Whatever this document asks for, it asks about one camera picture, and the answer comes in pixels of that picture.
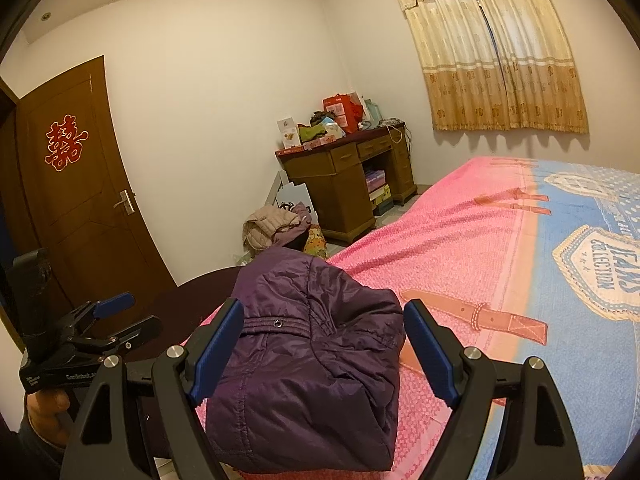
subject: desk top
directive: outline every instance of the desk top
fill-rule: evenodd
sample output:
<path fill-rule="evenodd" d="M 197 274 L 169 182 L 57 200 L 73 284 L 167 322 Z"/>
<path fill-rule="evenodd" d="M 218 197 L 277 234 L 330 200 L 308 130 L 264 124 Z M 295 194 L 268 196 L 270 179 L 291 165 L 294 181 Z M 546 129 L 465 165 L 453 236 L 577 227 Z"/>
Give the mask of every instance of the desk top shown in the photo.
<path fill-rule="evenodd" d="M 298 158 L 300 156 L 310 155 L 311 153 L 319 153 L 319 152 L 328 152 L 334 148 L 338 148 L 339 146 L 343 146 L 345 144 L 349 144 L 350 142 L 364 142 L 365 140 L 375 139 L 377 137 L 382 137 L 389 133 L 389 130 L 393 131 L 394 128 L 404 128 L 404 123 L 396 124 L 395 126 L 382 126 L 380 128 L 374 128 L 373 130 L 360 130 L 359 132 L 355 132 L 354 134 L 346 134 L 341 139 L 336 140 L 335 142 L 330 142 L 329 144 L 323 144 L 322 146 L 318 146 L 312 150 L 305 150 L 304 152 L 297 153 L 289 153 L 288 155 L 278 155 L 278 158 L 285 162 L 287 160 L 291 160 L 292 158 Z"/>

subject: bedspread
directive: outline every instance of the bedspread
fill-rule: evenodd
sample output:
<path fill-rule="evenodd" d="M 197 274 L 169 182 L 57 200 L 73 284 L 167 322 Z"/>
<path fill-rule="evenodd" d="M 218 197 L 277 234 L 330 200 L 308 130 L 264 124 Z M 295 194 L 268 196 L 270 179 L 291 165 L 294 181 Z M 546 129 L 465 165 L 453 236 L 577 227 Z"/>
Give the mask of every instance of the bedspread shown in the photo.
<path fill-rule="evenodd" d="M 585 475 L 599 478 L 640 429 L 639 228 L 639 175 L 475 158 L 330 263 L 363 285 L 390 288 L 402 304 L 421 298 L 464 346 L 491 358 L 540 356 L 574 425 Z M 488 472 L 502 409 L 495 401 L 474 480 Z M 391 472 L 277 477 L 417 479 L 449 415 L 407 354 Z"/>

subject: blue gripper pad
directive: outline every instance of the blue gripper pad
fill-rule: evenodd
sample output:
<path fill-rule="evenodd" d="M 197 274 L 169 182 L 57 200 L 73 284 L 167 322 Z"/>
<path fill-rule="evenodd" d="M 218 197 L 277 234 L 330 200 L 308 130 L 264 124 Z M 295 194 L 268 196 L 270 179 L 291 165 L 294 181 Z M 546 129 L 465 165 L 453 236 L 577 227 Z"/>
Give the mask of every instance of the blue gripper pad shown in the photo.
<path fill-rule="evenodd" d="M 108 300 L 98 301 L 94 306 L 94 319 L 105 319 L 113 316 L 123 310 L 127 310 L 135 303 L 136 298 L 130 292 L 124 292 Z"/>
<path fill-rule="evenodd" d="M 226 300 L 207 326 L 199 327 L 185 345 L 189 355 L 185 379 L 193 406 L 213 395 L 226 363 L 244 328 L 244 306 L 238 300 Z"/>
<path fill-rule="evenodd" d="M 404 307 L 404 330 L 433 393 L 453 408 L 462 397 L 463 346 L 455 334 L 438 325 L 421 300 Z"/>

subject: human hand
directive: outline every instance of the human hand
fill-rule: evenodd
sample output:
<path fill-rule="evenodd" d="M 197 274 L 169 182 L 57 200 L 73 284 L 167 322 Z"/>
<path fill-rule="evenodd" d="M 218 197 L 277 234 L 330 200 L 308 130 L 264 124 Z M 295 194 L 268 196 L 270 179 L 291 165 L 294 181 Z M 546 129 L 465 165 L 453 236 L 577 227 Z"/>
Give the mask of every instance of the human hand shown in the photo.
<path fill-rule="evenodd" d="M 41 390 L 27 396 L 27 414 L 33 431 L 59 447 L 66 447 L 69 432 L 56 415 L 68 409 L 69 397 L 64 390 Z"/>

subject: curtain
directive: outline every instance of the curtain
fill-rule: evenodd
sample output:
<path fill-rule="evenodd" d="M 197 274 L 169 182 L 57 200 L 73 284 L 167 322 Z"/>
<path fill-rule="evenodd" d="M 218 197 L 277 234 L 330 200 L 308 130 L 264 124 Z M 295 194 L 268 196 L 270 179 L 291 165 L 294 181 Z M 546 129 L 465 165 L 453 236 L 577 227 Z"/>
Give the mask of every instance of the curtain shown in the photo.
<path fill-rule="evenodd" d="M 399 2 L 435 129 L 588 131 L 573 57 L 550 0 Z"/>

